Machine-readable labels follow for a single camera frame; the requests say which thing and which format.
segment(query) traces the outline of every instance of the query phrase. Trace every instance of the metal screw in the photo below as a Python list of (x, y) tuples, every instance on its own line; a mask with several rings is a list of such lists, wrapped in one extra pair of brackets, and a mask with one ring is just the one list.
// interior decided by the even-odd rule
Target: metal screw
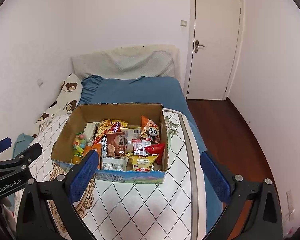
[(271, 185), (271, 184), (272, 184), (271, 179), (265, 179), (265, 182), (266, 182), (266, 184), (268, 184), (268, 185)]
[(33, 179), (33, 178), (28, 179), (28, 184), (29, 184), (29, 185), (32, 185), (33, 183), (34, 183), (34, 179)]
[(241, 175), (235, 175), (234, 178), (237, 181), (242, 181), (243, 180), (243, 177)]
[(65, 175), (60, 174), (60, 175), (57, 176), (57, 180), (58, 181), (63, 181), (65, 179), (65, 177), (66, 177)]

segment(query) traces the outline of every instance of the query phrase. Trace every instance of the wooden floor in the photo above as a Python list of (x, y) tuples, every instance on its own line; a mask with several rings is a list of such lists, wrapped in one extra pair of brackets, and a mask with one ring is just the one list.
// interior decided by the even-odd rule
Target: wooden floor
[[(247, 123), (229, 100), (187, 100), (204, 143), (218, 162), (233, 174), (261, 182), (273, 176)], [(249, 212), (247, 202), (229, 239), (237, 236)]]

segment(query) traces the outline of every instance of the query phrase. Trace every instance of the blue bed sheet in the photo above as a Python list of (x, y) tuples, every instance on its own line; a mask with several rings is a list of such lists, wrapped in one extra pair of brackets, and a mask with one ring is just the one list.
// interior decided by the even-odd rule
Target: blue bed sheet
[[(182, 112), (188, 118), (199, 151), (203, 152), (207, 149), (188, 109), (180, 84), (175, 78), (140, 77), (133, 80), (119, 80), (92, 75), (82, 80), (82, 86), (79, 104), (161, 103), (165, 108)], [(207, 201), (206, 231), (208, 232), (222, 212), (222, 203), (218, 200), (206, 176), (204, 180)]]

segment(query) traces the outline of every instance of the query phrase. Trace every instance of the white door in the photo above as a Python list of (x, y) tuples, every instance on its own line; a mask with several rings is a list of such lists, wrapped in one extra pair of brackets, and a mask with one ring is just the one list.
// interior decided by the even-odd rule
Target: white door
[[(237, 46), (240, 0), (195, 0), (187, 99), (223, 99)], [(195, 42), (199, 46), (196, 52)]]

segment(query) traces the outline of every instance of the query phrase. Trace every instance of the cardboard box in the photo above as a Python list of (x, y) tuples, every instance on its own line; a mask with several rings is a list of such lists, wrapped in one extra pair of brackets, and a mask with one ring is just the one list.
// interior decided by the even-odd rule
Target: cardboard box
[(168, 139), (167, 128), (161, 104), (95, 104), (80, 105), (70, 115), (62, 132), (55, 143), (51, 159), (63, 170), (68, 172), (73, 164), (73, 141), (76, 133), (82, 132), (88, 122), (100, 122), (103, 119), (116, 119), (128, 122), (130, 126), (141, 126), (141, 116), (144, 115), (154, 121), (160, 129), (161, 143), (165, 144), (162, 156), (162, 166), (156, 165), (160, 171), (131, 171), (132, 165), (127, 166), (127, 171), (106, 171), (96, 169), (94, 178), (106, 181), (120, 181), (127, 183), (162, 183), (168, 167)]

